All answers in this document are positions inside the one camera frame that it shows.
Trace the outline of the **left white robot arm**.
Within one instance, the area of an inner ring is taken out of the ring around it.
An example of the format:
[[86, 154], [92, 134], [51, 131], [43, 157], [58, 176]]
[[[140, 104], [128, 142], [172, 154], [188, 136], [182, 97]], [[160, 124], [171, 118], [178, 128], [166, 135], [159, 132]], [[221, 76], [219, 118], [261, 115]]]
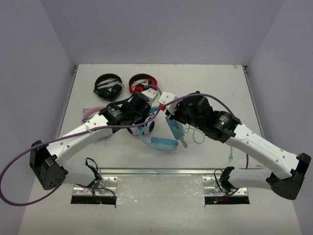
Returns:
[[97, 169], [85, 164], [76, 167], [67, 164], [75, 154], [97, 140], [114, 134], [132, 124], [143, 123], [152, 106], [154, 97], [147, 92], [136, 92], [122, 104], [108, 104], [90, 120], [55, 142], [32, 144], [30, 167], [43, 189], [51, 190], [61, 184], [77, 184], [97, 188], [103, 179]]

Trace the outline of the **light blue headphones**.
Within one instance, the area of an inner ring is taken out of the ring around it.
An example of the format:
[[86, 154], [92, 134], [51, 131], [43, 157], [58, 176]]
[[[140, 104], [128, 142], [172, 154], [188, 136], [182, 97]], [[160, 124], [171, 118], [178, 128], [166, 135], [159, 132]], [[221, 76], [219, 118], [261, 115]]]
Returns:
[[[152, 116], [158, 111], [157, 107], [152, 107], [150, 111], [148, 112], [148, 116]], [[184, 129], [183, 125], [176, 121], [169, 119], [168, 116], [165, 117], [165, 120], [168, 124], [169, 129], [171, 130], [174, 140], [173, 139], [166, 139], [166, 138], [158, 138], [158, 137], [152, 137], [150, 141], [147, 141], [142, 134], [142, 128], [139, 127], [139, 138], [141, 141], [147, 145], [148, 147], [159, 150], [159, 151], [174, 151], [177, 149], [179, 142], [182, 143], [183, 147], [187, 148], [188, 145], [186, 141], [184, 140]]]

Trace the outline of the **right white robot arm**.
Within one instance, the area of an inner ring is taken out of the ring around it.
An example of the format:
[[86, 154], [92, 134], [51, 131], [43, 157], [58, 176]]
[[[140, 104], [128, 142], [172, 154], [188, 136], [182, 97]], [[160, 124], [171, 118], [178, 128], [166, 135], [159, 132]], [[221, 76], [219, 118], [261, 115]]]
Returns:
[[270, 189], [277, 195], [295, 200], [303, 185], [311, 157], [293, 154], [262, 138], [226, 111], [213, 110], [207, 98], [193, 93], [167, 105], [172, 119], [200, 129], [212, 140], [236, 148], [261, 163], [261, 169], [223, 169], [219, 186], [226, 192], [241, 187]]

